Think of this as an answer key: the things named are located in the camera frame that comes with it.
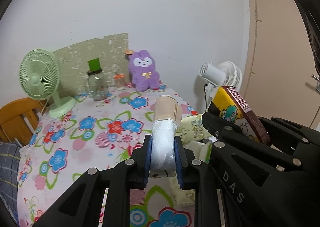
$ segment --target beige patterned panel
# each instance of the beige patterned panel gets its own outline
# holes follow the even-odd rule
[[[53,53],[60,64],[59,95],[75,96],[85,92],[84,81],[88,77],[88,61],[100,59],[100,65],[109,86],[113,86],[115,73],[129,75],[128,60],[124,49],[128,48],[128,34],[105,36],[103,39],[90,39],[58,49]]]

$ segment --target fan stand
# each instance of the fan stand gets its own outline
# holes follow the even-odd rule
[[[67,96],[60,99],[57,91],[53,92],[52,98],[54,100],[54,105],[49,109],[50,118],[58,118],[66,114],[76,105],[75,98]]]

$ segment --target green fan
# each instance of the green fan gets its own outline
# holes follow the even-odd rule
[[[19,67],[19,81],[23,91],[32,99],[45,100],[52,97],[53,106],[49,109],[51,118],[58,118],[70,111],[76,104],[73,97],[59,98],[57,88],[60,70],[53,53],[43,49],[29,52]]]

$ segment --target chair backrest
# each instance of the chair backrest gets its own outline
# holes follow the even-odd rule
[[[0,139],[4,142],[10,142],[17,138],[22,144],[28,144],[33,132],[24,117],[35,130],[38,125],[36,108],[41,110],[41,104],[29,97],[15,100],[3,106],[0,109]]]

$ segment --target door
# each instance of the door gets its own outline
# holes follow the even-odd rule
[[[313,53],[294,0],[256,0],[257,31],[245,99],[266,118],[310,127],[320,105]]]

